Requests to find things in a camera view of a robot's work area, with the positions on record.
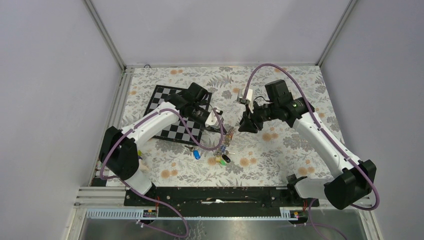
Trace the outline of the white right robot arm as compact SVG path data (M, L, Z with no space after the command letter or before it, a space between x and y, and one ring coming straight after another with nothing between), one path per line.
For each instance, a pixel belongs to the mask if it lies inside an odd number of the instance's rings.
M252 89L238 92L237 102L245 105L239 132L256 134L263 129L264 122L281 120L308 141L332 176L290 180L286 198L291 205L299 206L309 198L323 199L343 210L371 193L377 172L371 160L363 161L344 147L307 100L293 98L284 80L268 83L265 89L269 101L263 105L254 101Z

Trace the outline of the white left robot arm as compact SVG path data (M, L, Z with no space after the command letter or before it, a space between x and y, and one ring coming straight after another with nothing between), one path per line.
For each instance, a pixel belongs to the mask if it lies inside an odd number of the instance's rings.
M182 122L184 130L196 145L200 143L189 130L185 118L199 124L205 130L220 133L219 141L226 133L223 125L223 112L215 107L207 110L208 91L198 85L191 85L177 93L169 93L155 109L143 116L135 124L118 129L109 127L103 137L98 159L102 168L108 168L127 187L136 193L136 199L144 206L152 204L155 192L153 183L140 170L138 150L157 133L166 127Z

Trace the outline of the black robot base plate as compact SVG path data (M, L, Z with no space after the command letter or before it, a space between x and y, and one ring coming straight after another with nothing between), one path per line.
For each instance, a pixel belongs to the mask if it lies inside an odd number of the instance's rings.
M180 210L195 208L283 208L298 214L307 211L308 205L320 205L318 200L300 198L287 187L152 187L145 197L127 190L124 197L126 207L152 207Z

